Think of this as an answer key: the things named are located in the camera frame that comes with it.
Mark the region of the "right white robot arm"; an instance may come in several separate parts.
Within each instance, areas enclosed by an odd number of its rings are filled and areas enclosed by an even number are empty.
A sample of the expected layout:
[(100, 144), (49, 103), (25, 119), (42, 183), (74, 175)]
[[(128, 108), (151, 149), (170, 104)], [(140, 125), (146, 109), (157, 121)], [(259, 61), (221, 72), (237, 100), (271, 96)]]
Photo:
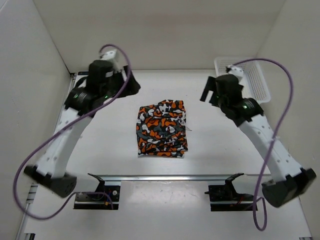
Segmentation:
[(312, 168), (305, 169), (289, 155), (276, 139), (262, 107), (254, 98), (242, 96), (243, 86), (233, 74), (209, 76), (200, 101), (209, 103), (225, 114), (250, 139), (260, 156), (267, 160), (271, 179), (261, 185), (261, 194), (275, 208), (304, 194), (316, 179)]

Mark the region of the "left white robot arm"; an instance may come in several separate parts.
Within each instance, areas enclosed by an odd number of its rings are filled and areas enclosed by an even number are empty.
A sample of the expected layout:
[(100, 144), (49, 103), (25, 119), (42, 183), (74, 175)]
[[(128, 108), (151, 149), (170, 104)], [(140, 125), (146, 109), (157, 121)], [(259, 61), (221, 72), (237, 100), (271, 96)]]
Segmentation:
[(87, 75), (75, 83), (64, 102), (56, 137), (34, 165), (26, 165), (24, 174), (61, 198), (69, 196), (77, 177), (66, 168), (81, 134), (104, 102), (135, 95), (140, 88), (130, 65), (118, 70), (110, 60), (93, 61)]

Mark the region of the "orange camouflage shorts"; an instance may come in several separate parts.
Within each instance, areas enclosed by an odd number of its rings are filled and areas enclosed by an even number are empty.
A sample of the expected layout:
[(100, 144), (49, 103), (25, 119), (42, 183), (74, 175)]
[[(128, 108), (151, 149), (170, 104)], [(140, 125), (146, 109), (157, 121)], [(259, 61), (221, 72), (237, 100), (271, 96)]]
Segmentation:
[(136, 121), (138, 156), (183, 158), (188, 151), (186, 122), (182, 100), (141, 106)]

